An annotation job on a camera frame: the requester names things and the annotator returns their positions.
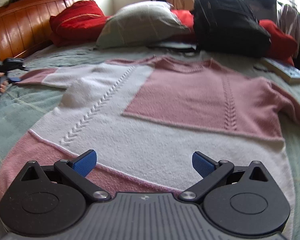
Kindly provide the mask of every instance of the headboard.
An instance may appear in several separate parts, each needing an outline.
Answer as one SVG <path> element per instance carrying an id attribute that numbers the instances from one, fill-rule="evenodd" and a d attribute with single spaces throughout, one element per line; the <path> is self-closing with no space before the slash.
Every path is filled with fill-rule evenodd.
<path id="1" fill-rule="evenodd" d="M 0 7 L 0 60 L 27 57 L 52 44 L 49 19 L 72 0 L 20 0 Z"/>

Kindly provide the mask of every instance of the hand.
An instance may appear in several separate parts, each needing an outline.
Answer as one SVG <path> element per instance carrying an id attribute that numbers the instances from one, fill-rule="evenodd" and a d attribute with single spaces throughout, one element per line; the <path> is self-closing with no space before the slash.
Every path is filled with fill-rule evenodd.
<path id="1" fill-rule="evenodd" d="M 7 81 L 4 81 L 1 85 L 0 85 L 0 93 L 4 93 L 6 91 L 6 86 L 8 85 Z"/>

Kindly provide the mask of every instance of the black backpack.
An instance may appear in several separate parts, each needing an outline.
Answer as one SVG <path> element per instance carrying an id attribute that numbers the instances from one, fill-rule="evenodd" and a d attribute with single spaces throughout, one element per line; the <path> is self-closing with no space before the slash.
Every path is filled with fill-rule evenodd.
<path id="1" fill-rule="evenodd" d="M 195 0 L 191 13 L 199 49 L 264 57 L 271 45 L 244 0 Z"/>

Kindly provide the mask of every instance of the red cushion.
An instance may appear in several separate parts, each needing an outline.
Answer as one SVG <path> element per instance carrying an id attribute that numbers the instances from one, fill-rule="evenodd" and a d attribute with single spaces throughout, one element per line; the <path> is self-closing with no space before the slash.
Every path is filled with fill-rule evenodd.
<path id="1" fill-rule="evenodd" d="M 51 16 L 50 26 L 55 34 L 68 40 L 97 40 L 107 18 L 94 1 L 78 1 Z"/>
<path id="2" fill-rule="evenodd" d="M 95 41 L 95 40 L 68 40 L 68 39 L 65 39 L 65 38 L 59 36 L 58 34 L 56 34 L 54 32 L 52 32 L 50 34 L 50 40 L 52 40 L 53 44 L 56 47 L 79 45 L 79 44 L 83 44 L 86 42 Z"/>
<path id="3" fill-rule="evenodd" d="M 298 47 L 296 40 L 280 30 L 271 20 L 260 20 L 260 25 L 271 35 L 271 46 L 266 56 L 294 65 L 291 56 Z"/>
<path id="4" fill-rule="evenodd" d="M 169 40 L 173 41 L 181 41 L 181 42 L 189 42 L 189 43 L 197 43 L 197 38 L 195 36 L 194 30 L 193 30 L 193 15 L 188 10 L 171 10 L 180 22 L 187 26 L 191 33 L 190 34 L 183 34 L 183 35 L 175 35 L 172 36 Z"/>

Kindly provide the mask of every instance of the pink sleeve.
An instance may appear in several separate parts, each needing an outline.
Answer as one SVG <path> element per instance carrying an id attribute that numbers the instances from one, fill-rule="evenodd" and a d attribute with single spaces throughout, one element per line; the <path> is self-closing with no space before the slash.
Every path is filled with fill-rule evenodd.
<path id="1" fill-rule="evenodd" d="M 300 125 L 300 103 L 287 91 L 274 83 L 270 83 L 271 88 L 277 95 L 278 111 L 287 114 L 294 122 Z"/>

